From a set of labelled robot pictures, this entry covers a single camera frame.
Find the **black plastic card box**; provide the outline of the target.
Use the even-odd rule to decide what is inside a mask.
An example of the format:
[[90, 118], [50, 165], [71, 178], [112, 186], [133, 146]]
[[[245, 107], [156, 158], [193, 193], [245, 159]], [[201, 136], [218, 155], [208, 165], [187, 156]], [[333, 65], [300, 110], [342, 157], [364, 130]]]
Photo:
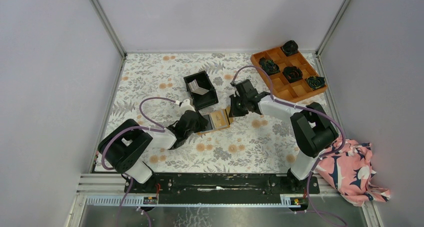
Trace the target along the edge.
[[217, 91], [205, 70], [185, 76], [183, 80], [196, 110], [219, 103]]

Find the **gold credit card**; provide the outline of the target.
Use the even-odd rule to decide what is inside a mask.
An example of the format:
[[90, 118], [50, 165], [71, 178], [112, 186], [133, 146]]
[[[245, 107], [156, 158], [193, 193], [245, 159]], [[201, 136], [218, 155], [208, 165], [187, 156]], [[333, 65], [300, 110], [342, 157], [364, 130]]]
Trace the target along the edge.
[[225, 109], [216, 110], [209, 114], [213, 130], [221, 130], [230, 126], [229, 119]]

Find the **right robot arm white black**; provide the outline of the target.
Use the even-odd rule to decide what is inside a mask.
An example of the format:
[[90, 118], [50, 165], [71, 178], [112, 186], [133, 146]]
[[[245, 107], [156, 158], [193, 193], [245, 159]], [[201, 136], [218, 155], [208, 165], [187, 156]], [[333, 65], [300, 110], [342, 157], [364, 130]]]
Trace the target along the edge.
[[297, 105], [277, 98], [270, 92], [258, 92], [248, 79], [239, 83], [232, 82], [231, 85], [236, 92], [230, 96], [229, 117], [256, 113], [291, 123], [299, 152], [288, 170], [290, 176], [286, 185], [293, 193], [301, 192], [307, 186], [306, 178], [312, 172], [319, 155], [341, 133], [340, 125], [317, 102]]

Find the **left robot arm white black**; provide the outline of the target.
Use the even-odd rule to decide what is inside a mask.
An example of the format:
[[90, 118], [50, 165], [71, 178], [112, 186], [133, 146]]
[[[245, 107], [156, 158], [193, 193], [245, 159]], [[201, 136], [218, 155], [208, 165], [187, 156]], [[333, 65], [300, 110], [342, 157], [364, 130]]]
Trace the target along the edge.
[[154, 172], [141, 159], [147, 149], [174, 150], [181, 147], [194, 133], [206, 131], [210, 118], [198, 111], [187, 110], [179, 120], [164, 129], [140, 126], [134, 119], [127, 119], [97, 147], [102, 163], [108, 162], [111, 169], [136, 181], [144, 193], [155, 187]]

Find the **yellow leather card holder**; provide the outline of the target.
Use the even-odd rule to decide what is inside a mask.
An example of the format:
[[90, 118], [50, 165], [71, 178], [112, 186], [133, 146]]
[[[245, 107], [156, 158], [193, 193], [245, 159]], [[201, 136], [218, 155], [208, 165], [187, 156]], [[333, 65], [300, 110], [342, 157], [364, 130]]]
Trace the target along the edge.
[[208, 124], [204, 131], [197, 132], [197, 135], [205, 135], [215, 131], [227, 129], [234, 122], [232, 117], [229, 117], [230, 106], [225, 109], [216, 110], [209, 114], [204, 114], [203, 117], [208, 120]]

